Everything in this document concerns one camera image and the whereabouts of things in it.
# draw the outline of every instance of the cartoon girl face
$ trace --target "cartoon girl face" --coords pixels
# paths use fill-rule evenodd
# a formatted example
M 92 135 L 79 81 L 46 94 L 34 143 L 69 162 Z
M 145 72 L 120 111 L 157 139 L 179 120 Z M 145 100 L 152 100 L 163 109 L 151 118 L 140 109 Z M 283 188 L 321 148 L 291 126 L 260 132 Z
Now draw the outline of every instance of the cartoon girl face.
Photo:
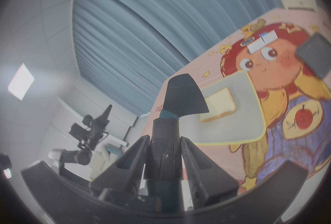
M 296 46 L 285 39 L 277 39 L 254 54 L 245 48 L 236 58 L 236 68 L 247 71 L 259 92 L 280 89 L 291 84 L 303 67 L 303 62 L 295 56 L 295 49 Z

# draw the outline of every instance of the white block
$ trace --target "white block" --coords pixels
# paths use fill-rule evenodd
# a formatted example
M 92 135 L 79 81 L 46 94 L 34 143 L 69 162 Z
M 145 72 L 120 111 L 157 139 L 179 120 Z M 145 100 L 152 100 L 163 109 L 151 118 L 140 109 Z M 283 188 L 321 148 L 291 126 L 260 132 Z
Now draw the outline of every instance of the white block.
M 268 44 L 276 41 L 278 39 L 278 36 L 276 35 L 275 30 L 272 30 L 271 32 L 262 36 L 262 39 L 263 39 L 265 45 L 268 45 Z
M 225 87 L 218 92 L 205 98 L 209 113 L 200 114 L 200 122 L 210 122 L 229 114 L 234 113 L 237 110 L 236 103 L 231 95 L 228 87 Z
M 254 54 L 256 51 L 259 51 L 261 48 L 265 46 L 263 39 L 260 37 L 255 40 L 253 43 L 247 45 L 247 48 L 251 54 Z

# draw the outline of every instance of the bread slice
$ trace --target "bread slice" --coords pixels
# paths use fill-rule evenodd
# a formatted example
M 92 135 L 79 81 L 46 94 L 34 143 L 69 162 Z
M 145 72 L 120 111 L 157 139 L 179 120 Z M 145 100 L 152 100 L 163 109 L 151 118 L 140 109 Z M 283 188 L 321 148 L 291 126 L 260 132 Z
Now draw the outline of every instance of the bread slice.
M 234 113 L 237 110 L 236 103 L 228 87 L 205 98 L 209 113 L 199 115 L 200 122 L 210 122 Z

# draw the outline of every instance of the black cable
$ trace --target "black cable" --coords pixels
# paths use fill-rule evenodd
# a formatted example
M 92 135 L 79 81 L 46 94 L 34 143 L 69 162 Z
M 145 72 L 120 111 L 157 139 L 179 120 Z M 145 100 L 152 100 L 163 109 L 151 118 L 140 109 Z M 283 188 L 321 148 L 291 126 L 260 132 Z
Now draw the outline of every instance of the black cable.
M 77 136 L 81 139 L 81 141 L 84 142 L 84 145 L 86 145 L 86 146 L 88 147 L 89 152 L 90 152 L 90 154 L 92 155 L 92 150 L 91 150 L 90 145 L 89 145 L 84 139 L 82 139 L 82 137 L 81 137 L 80 135 L 77 135 Z
M 102 140 L 104 140 L 106 137 L 108 137 L 109 136 L 109 133 L 108 132 L 102 132 L 103 134 L 107 134 L 103 139 L 101 139 L 100 141 L 99 141 L 99 143 L 102 141 Z

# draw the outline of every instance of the cartoon eye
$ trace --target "cartoon eye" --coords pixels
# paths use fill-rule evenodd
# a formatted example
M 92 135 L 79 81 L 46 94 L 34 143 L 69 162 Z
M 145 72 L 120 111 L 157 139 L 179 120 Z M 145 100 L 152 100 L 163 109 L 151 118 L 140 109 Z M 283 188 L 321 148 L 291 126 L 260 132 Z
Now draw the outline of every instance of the cartoon eye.
M 244 58 L 241 62 L 240 62 L 240 67 L 242 70 L 245 71 L 250 71 L 253 68 L 253 61 L 251 61 L 248 58 Z
M 278 55 L 277 51 L 270 47 L 262 48 L 261 54 L 267 61 L 274 61 Z

